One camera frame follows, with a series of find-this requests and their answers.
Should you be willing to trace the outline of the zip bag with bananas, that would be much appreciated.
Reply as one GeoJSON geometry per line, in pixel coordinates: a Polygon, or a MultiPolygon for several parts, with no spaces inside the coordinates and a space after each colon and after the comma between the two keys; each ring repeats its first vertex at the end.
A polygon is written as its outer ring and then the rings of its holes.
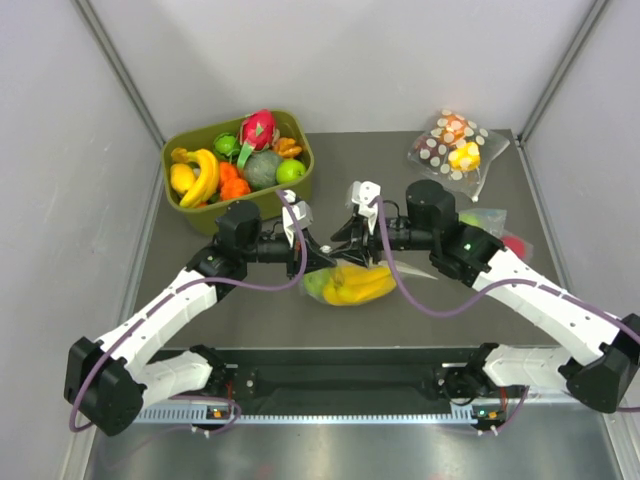
{"type": "Polygon", "coordinates": [[[324,305],[355,307],[370,303],[394,291],[398,286],[386,260],[366,266],[338,260],[333,267],[306,273],[300,292],[324,305]]]}

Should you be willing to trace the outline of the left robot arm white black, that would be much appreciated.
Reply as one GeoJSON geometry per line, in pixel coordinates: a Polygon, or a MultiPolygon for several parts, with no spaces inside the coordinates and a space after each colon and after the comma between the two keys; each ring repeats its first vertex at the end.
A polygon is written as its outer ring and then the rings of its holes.
{"type": "Polygon", "coordinates": [[[217,219],[212,241],[154,300],[98,339],[82,337],[71,346],[63,392],[72,406],[71,431],[83,431],[77,418],[84,416],[88,427],[115,436],[154,404],[189,391],[212,397],[224,390],[225,363],[208,347],[191,347],[163,361],[154,356],[234,288],[248,288],[249,264],[285,265],[289,287],[313,270],[334,265],[308,232],[310,206],[291,191],[278,196],[283,233],[263,234],[257,205],[232,202],[217,219]]]}

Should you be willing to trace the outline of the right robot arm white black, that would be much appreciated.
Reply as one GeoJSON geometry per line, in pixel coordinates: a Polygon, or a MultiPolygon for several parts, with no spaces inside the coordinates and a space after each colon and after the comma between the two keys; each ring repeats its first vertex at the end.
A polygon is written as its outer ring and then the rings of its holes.
{"type": "Polygon", "coordinates": [[[445,376],[442,389],[472,399],[500,387],[563,391],[583,405],[614,413],[639,369],[639,317],[619,319],[562,289],[521,260],[502,240],[460,220],[454,196],[439,183],[419,180],[406,190],[405,215],[388,219],[379,185],[354,182],[346,205],[351,219],[333,236],[333,257],[366,267],[392,264],[396,251],[425,251],[444,277],[475,294],[450,318],[491,297],[553,338],[554,348],[485,343],[464,367],[445,376]]]}

